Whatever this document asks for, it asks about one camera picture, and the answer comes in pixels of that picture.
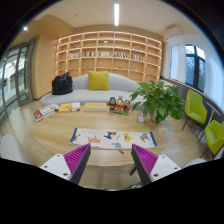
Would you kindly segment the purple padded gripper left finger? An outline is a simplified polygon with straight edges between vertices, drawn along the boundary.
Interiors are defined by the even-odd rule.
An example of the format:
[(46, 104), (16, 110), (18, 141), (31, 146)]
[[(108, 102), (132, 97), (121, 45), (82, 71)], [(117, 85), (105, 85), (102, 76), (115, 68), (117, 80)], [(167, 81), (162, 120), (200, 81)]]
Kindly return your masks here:
[(41, 166), (41, 169), (79, 184), (90, 154), (91, 147), (86, 144), (65, 155), (55, 154)]

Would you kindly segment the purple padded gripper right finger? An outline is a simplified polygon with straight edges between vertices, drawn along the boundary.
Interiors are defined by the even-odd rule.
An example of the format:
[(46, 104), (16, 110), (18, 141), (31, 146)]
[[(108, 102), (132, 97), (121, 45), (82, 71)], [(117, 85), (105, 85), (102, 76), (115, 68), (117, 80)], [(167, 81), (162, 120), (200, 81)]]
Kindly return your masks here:
[(142, 185), (147, 185), (180, 170), (166, 155), (157, 156), (133, 144), (131, 154)]

